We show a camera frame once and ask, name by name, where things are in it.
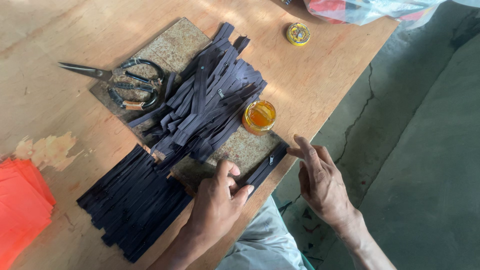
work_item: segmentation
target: scissor handle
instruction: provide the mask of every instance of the scissor handle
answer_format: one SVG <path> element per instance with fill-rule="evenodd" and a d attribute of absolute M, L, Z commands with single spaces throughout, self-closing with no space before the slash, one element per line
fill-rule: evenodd
<path fill-rule="evenodd" d="M 125 100 L 123 100 L 120 94 L 118 94 L 118 92 L 113 87 L 110 87 L 108 89 L 108 95 L 113 100 L 113 102 L 115 102 L 121 108 L 126 108 L 127 110 L 129 110 L 129 108 L 124 103 Z M 150 95 L 150 99 L 142 105 L 142 110 L 145 110 L 146 108 L 152 106 L 153 104 L 156 103 L 157 100 L 158 100 L 158 91 L 156 89 L 153 89 L 153 93 Z"/>
<path fill-rule="evenodd" d="M 150 84 L 150 85 L 153 85 L 153 86 L 162 85 L 163 79 L 165 78 L 165 72 L 163 71 L 163 69 L 159 65 L 157 65 L 156 63 L 154 63 L 150 60 L 145 60 L 145 59 L 140 59 L 140 58 L 128 59 L 127 61 L 120 64 L 120 68 L 126 69 L 126 68 L 133 67 L 135 65 L 140 65 L 140 64 L 147 64 L 147 65 L 150 65 L 153 68 L 155 68 L 155 70 L 158 74 L 158 79 L 157 80 L 147 79 L 147 78 L 142 77 L 140 75 L 133 74 L 129 71 L 125 71 L 125 75 L 130 77 L 130 78 L 133 78 L 135 80 L 139 80 L 141 82 L 144 82 L 144 83 L 147 83 L 147 84 Z"/>
<path fill-rule="evenodd" d="M 133 84 L 129 83 L 115 83 L 113 87 L 129 90 L 137 89 L 148 93 L 153 93 L 153 90 L 155 89 L 153 86 L 149 85 L 134 86 Z"/>

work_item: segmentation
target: stack of orange paper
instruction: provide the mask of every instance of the stack of orange paper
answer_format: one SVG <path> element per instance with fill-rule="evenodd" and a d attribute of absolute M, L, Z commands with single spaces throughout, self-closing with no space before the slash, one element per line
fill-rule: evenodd
<path fill-rule="evenodd" d="M 0 270 L 8 269 L 51 220 L 56 203 L 30 160 L 0 164 Z"/>

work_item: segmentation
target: right hand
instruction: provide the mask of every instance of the right hand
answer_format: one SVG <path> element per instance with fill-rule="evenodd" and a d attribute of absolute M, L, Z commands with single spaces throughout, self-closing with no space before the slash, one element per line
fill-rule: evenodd
<path fill-rule="evenodd" d="M 315 214 L 335 230 L 361 215 L 350 203 L 340 171 L 323 146 L 312 146 L 307 139 L 294 135 L 300 148 L 287 148 L 287 153 L 300 161 L 300 193 Z"/>

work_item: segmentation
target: plastic bag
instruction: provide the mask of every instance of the plastic bag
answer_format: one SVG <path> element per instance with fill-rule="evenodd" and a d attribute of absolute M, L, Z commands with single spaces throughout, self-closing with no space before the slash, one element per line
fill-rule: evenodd
<path fill-rule="evenodd" d="M 405 22 L 406 29 L 426 24 L 438 5 L 446 0 L 304 0 L 308 11 L 332 24 L 364 25 L 388 16 Z M 479 6 L 480 0 L 454 0 Z"/>

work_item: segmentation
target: wooden table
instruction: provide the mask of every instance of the wooden table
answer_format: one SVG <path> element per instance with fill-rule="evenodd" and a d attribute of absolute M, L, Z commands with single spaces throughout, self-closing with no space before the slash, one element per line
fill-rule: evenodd
<path fill-rule="evenodd" d="M 131 264 L 100 239 L 103 231 L 75 200 L 137 143 L 137 138 L 88 89 L 95 83 L 56 67 L 57 61 L 112 69 L 165 29 L 187 17 L 209 37 L 220 23 L 232 37 L 252 39 L 242 58 L 268 82 L 262 98 L 278 113 L 274 131 L 288 143 L 293 134 L 313 138 L 369 61 L 397 26 L 329 25 L 308 14 L 302 1 L 279 0 L 38 0 L 4 1 L 0 10 L 0 154 L 15 151 L 25 136 L 34 141 L 71 132 L 78 155 L 63 171 L 42 170 L 57 199 L 52 224 L 17 258 L 12 269 L 145 269 L 186 222 L 192 203 L 138 260 Z M 286 27 L 305 23 L 304 47 L 285 38 Z M 212 269 L 289 170 L 286 157 L 249 200 L 232 230 L 190 269 Z"/>

